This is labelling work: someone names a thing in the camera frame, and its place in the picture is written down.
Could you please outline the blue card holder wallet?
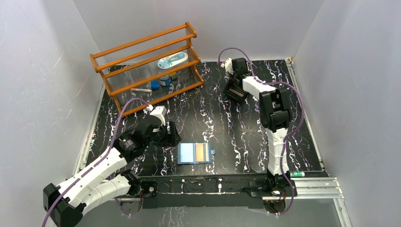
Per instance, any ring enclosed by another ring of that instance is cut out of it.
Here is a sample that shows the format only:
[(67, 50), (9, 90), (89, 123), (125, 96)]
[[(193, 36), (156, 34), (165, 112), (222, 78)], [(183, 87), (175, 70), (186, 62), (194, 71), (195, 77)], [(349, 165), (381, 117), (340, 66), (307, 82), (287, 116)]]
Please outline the blue card holder wallet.
[(178, 145), (178, 161), (180, 165), (189, 164), (209, 164), (212, 163), (212, 158), (216, 153), (215, 149), (211, 148), (209, 145), (209, 162), (196, 162), (195, 161), (195, 144), (196, 143), (179, 143)]

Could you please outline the orange credit card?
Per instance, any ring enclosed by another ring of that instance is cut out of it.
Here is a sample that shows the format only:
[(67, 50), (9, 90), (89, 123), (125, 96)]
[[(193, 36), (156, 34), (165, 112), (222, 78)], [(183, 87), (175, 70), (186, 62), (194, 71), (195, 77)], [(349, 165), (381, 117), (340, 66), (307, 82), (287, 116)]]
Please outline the orange credit card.
[(209, 145), (208, 143), (195, 144), (195, 161), (209, 162)]

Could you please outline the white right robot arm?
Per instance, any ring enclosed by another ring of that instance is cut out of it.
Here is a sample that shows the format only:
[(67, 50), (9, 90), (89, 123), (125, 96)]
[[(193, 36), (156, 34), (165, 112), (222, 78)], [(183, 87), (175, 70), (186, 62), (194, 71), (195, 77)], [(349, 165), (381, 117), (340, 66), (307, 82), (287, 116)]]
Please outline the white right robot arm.
[(278, 196), (289, 186), (290, 179), (283, 150), (291, 121), (289, 92), (252, 75), (245, 58), (227, 58), (221, 66), (229, 74), (223, 90), (225, 96), (238, 103), (249, 95), (255, 97), (259, 101), (260, 122), (267, 132), (269, 162), (266, 180), (264, 183), (251, 183), (245, 190)]

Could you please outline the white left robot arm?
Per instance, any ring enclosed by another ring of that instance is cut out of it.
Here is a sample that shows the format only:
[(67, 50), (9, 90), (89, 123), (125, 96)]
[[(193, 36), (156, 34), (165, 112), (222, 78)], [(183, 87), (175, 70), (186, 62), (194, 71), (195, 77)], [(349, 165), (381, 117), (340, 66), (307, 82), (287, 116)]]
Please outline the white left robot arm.
[(113, 138), (95, 161), (64, 182), (43, 189), (43, 225), (51, 219), (57, 227), (74, 227), (93, 208), (119, 196), (143, 193), (142, 180), (131, 170), (119, 170), (143, 156), (150, 147), (175, 147), (181, 141), (173, 121), (165, 120), (164, 106), (149, 107), (137, 127)]

